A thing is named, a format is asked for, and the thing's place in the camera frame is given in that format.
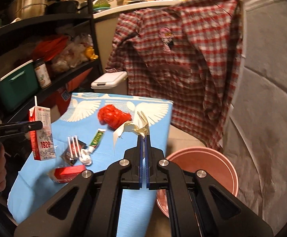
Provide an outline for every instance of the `kitchen counter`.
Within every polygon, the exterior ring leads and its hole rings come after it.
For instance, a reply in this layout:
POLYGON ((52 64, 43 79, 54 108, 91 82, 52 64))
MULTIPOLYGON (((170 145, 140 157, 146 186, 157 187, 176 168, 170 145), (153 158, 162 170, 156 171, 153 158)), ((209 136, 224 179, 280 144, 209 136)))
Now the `kitchen counter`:
POLYGON ((101 20, 102 17, 112 15, 112 14, 120 14, 125 11, 131 11, 131 10, 137 10, 137 9, 144 9, 144 8, 150 8, 150 7, 165 7, 165 6, 172 6, 179 2, 182 2, 180 0, 162 0, 162 1, 149 1, 149 2, 138 2, 128 5, 121 5, 115 8, 108 9, 106 11, 102 11, 99 13, 94 14, 94 19, 101 20))

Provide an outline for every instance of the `green toothpaste tube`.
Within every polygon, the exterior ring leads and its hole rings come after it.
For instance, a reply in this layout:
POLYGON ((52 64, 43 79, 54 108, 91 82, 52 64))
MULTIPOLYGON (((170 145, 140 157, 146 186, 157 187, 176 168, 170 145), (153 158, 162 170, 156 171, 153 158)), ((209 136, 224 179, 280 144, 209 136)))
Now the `green toothpaste tube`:
POLYGON ((96 135, 94 136, 93 140, 89 144, 88 152, 89 154, 93 153, 96 147, 99 145, 100 141, 103 138, 106 129, 98 129, 96 135))

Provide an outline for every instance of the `blue tablecloth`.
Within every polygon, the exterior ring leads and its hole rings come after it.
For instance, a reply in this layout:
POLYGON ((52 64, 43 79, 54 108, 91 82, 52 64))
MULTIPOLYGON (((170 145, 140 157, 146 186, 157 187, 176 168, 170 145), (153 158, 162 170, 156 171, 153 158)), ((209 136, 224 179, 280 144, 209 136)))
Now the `blue tablecloth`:
MULTIPOLYGON (((166 150, 168 131, 171 121, 172 102, 153 98, 125 96, 101 93, 74 93, 67 112, 52 127, 56 158, 47 161, 35 161, 31 154, 12 187, 8 199, 8 208, 17 223, 21 223, 43 203, 51 198, 64 185, 54 183, 47 172, 63 165, 60 155, 68 146, 67 137, 77 135, 78 139, 89 144, 100 125, 98 110, 105 104, 134 114, 140 108, 149 118, 151 145, 166 150)), ((124 151, 135 147, 137 136, 123 133, 113 148, 113 131, 107 130, 98 148, 92 154, 93 164, 87 168, 93 172, 105 170, 111 163, 123 158, 124 151)), ((124 190, 122 194, 118 237, 144 236, 156 192, 145 188, 145 170, 143 188, 139 191, 124 190)))

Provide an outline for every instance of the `blue gripper pad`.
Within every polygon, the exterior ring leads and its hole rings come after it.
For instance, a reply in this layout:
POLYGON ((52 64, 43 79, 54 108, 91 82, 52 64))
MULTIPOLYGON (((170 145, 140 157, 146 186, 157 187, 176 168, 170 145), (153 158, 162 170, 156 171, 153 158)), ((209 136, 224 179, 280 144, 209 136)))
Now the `blue gripper pad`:
POLYGON ((139 162, 139 186, 142 188, 142 160, 143 160, 143 139, 140 138, 140 162, 139 162))
POLYGON ((148 145, 147 145, 147 138, 143 139, 144 148, 145 148, 145 162, 146 162, 146 188, 150 186, 150 169, 149 169, 149 154, 148 154, 148 145))

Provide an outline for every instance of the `white trash can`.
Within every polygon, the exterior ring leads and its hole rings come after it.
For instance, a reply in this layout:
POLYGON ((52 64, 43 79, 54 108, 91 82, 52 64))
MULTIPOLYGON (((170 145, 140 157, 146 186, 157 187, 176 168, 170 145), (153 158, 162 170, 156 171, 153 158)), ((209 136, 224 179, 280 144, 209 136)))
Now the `white trash can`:
POLYGON ((127 77, 126 71, 105 73, 92 82, 91 87, 94 92, 127 95, 127 77))

